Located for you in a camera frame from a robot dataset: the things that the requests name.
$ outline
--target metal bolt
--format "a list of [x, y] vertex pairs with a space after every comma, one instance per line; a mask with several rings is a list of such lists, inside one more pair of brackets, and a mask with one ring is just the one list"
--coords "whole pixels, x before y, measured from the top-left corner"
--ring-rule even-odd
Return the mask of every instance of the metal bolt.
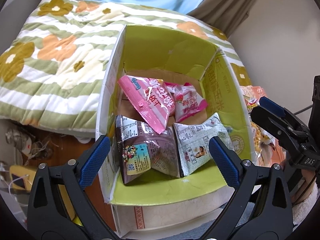
[[278, 163], [273, 164], [273, 167], [274, 167], [276, 170], [281, 169], [281, 166], [280, 166]]
[[243, 160], [243, 162], [242, 162], [243, 164], [244, 164], [244, 166], [251, 166], [251, 161], [249, 161], [249, 160]]
[[68, 165], [70, 165], [70, 166], [75, 165], [76, 162], [77, 161], [75, 159], [68, 160]]
[[44, 169], [44, 167], [45, 167], [45, 163], [40, 163], [40, 164], [39, 164], [39, 169], [42, 170], [42, 169]]

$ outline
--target striped pink snack bag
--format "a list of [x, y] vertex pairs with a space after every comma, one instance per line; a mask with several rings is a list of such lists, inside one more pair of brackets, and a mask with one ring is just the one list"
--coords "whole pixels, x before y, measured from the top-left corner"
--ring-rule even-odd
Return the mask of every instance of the striped pink snack bag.
[[175, 105], [162, 79], [125, 75], [118, 80], [127, 98], [158, 134], [165, 131]]

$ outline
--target brown curtain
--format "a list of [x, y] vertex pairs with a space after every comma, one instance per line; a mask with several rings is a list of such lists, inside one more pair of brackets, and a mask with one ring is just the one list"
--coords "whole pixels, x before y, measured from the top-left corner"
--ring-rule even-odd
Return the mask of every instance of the brown curtain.
[[227, 37], [249, 16], [256, 0], [203, 0], [188, 13], [196, 19], [218, 28]]

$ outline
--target pink snack bag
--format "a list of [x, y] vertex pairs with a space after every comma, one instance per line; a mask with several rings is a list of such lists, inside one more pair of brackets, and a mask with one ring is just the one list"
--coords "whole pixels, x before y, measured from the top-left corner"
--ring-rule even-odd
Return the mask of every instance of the pink snack bag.
[[125, 75], [118, 80], [120, 87], [143, 119], [158, 134], [165, 131], [175, 105], [162, 79]]
[[182, 122], [208, 106], [205, 99], [197, 93], [195, 87], [190, 83], [185, 83], [184, 86], [167, 82], [165, 84], [169, 92], [173, 93], [176, 104], [176, 122]]

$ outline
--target floral quilt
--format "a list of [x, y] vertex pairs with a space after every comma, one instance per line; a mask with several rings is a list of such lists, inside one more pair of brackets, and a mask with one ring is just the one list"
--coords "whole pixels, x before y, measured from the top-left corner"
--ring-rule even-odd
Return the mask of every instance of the floral quilt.
[[0, 116], [94, 137], [111, 51], [122, 28], [132, 24], [177, 29], [220, 46], [240, 85], [250, 85], [226, 36], [192, 17], [134, 4], [42, 0], [0, 56]]

